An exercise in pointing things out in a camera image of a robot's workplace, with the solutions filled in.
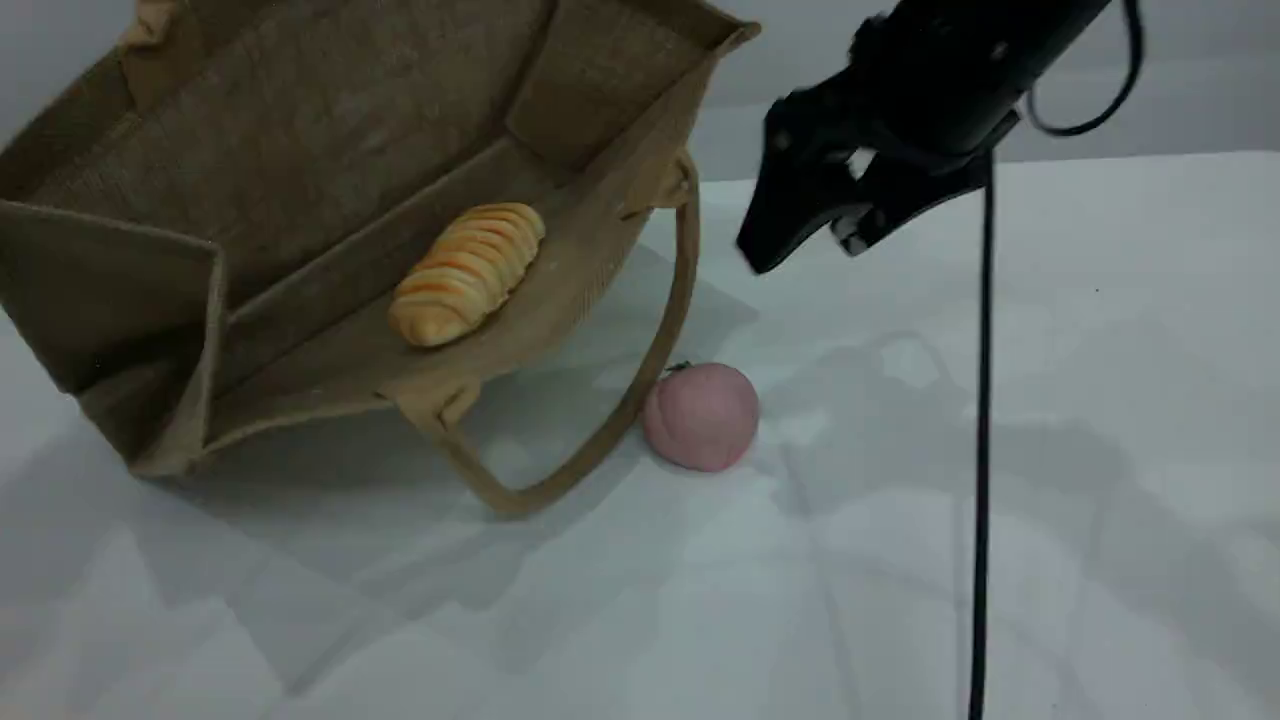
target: bread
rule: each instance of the bread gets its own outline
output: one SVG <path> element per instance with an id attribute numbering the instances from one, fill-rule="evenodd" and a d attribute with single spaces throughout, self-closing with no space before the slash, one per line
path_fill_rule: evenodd
<path id="1" fill-rule="evenodd" d="M 388 319 L 410 345 L 434 347 L 480 327 L 538 254 L 547 227 L 518 202 L 463 213 L 396 287 Z"/>

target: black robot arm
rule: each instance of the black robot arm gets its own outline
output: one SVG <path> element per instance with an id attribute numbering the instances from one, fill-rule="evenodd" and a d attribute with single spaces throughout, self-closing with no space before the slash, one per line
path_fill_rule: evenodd
<path id="1" fill-rule="evenodd" d="M 1014 105 L 1108 4 L 901 0 L 868 19 L 845 69 L 765 117 L 759 181 L 737 238 L 748 263 L 772 270 L 824 224 L 856 254 L 980 188 L 986 155 L 1020 120 Z M 874 159 L 854 177 L 858 150 Z"/>

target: white tabletop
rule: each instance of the white tabletop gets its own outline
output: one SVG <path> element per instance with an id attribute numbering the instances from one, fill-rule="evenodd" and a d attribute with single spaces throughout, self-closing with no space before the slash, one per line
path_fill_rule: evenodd
<path id="1" fill-rule="evenodd" d="M 1000 169 L 989 717 L 1280 715 L 1280 155 Z M 763 398 L 737 469 L 630 437 L 493 523 L 393 414 L 131 479 L 0 319 L 0 716 L 950 719 L 968 675 L 978 200 L 765 278 L 704 188 L 677 360 Z M 655 218 L 468 429 L 513 478 L 609 409 Z"/>

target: jute bag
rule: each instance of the jute bag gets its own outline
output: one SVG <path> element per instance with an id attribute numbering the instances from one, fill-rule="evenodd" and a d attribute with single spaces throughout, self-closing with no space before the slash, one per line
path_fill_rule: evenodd
<path id="1" fill-rule="evenodd" d="M 756 32 L 699 0 L 140 0 L 0 155 L 0 300 L 138 475 L 394 406 L 495 510 L 536 510 L 666 364 L 698 258 L 682 147 Z M 525 281 L 474 334 L 410 348 L 390 290 L 497 201 L 547 220 Z M 678 209 L 675 281 L 635 380 L 563 466 L 509 489 L 460 420 L 588 314 L 654 208 Z"/>

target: black cable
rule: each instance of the black cable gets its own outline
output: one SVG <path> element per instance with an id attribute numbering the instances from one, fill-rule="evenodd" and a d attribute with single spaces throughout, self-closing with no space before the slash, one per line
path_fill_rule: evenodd
<path id="1" fill-rule="evenodd" d="M 978 452 L 974 492 L 973 642 L 969 720 L 982 720 L 987 685 L 987 574 L 991 552 L 991 325 L 996 265 L 996 161 L 991 151 L 982 195 L 982 287 L 978 311 Z"/>
<path id="2" fill-rule="evenodd" d="M 1146 27 L 1138 0 L 1124 0 L 1129 32 L 1129 73 L 1111 105 L 1101 115 L 1071 127 L 1052 127 L 1036 110 L 1036 90 L 1027 94 L 1027 114 L 1032 124 L 1053 137 L 1076 137 L 1092 132 L 1111 119 L 1129 100 L 1147 58 Z M 973 641 L 970 643 L 969 720 L 982 720 L 987 696 L 987 580 L 991 569 L 991 377 L 993 279 L 996 270 L 996 161 L 991 151 L 982 158 L 987 165 L 983 187 L 982 282 L 978 313 L 978 439 L 974 489 L 973 548 Z"/>
<path id="3" fill-rule="evenodd" d="M 1125 27 L 1129 31 L 1129 72 L 1124 78 L 1124 86 L 1120 87 L 1120 92 L 1111 101 L 1111 105 L 1101 115 L 1087 123 L 1055 127 L 1046 124 L 1041 119 L 1039 110 L 1036 109 L 1036 87 L 1032 86 L 1027 91 L 1027 118 L 1037 129 L 1053 137 L 1076 137 L 1087 132 L 1093 132 L 1110 120 L 1116 114 L 1116 110 L 1124 105 L 1125 100 L 1129 99 L 1134 86 L 1138 85 L 1138 76 L 1142 74 L 1142 67 L 1147 60 L 1147 29 L 1142 22 L 1142 9 L 1138 6 L 1138 0 L 1124 0 L 1124 18 Z"/>

